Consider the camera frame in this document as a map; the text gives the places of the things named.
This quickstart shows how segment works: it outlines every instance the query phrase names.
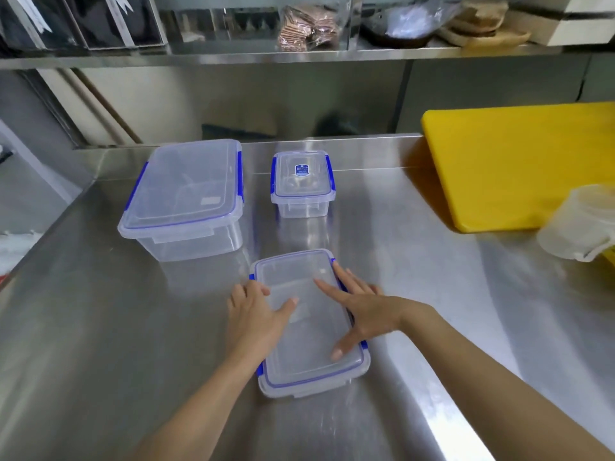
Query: plastic bag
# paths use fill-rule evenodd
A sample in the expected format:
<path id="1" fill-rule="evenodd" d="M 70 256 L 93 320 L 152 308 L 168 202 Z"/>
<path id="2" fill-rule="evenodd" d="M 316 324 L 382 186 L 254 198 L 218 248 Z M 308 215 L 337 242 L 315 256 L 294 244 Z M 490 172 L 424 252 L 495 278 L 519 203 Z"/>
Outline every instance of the plastic bag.
<path id="1" fill-rule="evenodd" d="M 306 52 L 320 45 L 336 45 L 349 14 L 350 0 L 284 6 L 278 44 L 286 52 Z"/>
<path id="2" fill-rule="evenodd" d="M 394 38 L 421 38 L 440 29 L 459 12 L 459 4 L 431 1 L 386 10 L 386 35 Z"/>

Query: large plastic container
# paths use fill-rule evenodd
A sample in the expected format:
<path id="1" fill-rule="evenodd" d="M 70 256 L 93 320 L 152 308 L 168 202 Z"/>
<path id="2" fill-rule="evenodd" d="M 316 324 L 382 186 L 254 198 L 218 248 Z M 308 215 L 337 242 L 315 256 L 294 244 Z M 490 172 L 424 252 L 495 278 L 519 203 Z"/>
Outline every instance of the large plastic container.
<path id="1" fill-rule="evenodd" d="M 593 184 L 573 189 L 537 239 L 550 254 L 593 261 L 615 245 L 615 187 Z"/>
<path id="2" fill-rule="evenodd" d="M 118 230 L 160 262 L 182 261 L 239 249 L 242 214 L 239 142 L 188 142 L 154 151 Z"/>
<path id="3" fill-rule="evenodd" d="M 298 297 L 296 310 L 280 342 L 260 365 L 258 385 L 270 398 L 313 395 L 341 387 L 370 367 L 366 342 L 355 346 L 337 362 L 331 360 L 334 344 L 352 327 L 348 311 L 323 294 L 313 279 L 340 287 L 326 249 L 278 255 L 253 263 L 250 277 L 271 288 L 267 297 L 279 309 Z"/>
<path id="4" fill-rule="evenodd" d="M 283 218 L 322 217 L 335 199 L 335 180 L 323 150 L 292 150 L 274 155 L 271 201 Z"/>

